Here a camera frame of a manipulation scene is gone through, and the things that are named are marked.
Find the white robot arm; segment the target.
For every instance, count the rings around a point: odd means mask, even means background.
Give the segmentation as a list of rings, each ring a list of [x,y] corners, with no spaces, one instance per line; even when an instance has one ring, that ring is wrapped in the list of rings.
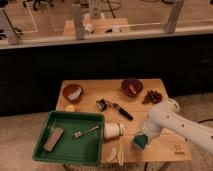
[[[173,99],[151,107],[133,142],[144,149],[166,128],[213,154],[213,128],[188,120],[180,116],[179,111],[179,104]]]

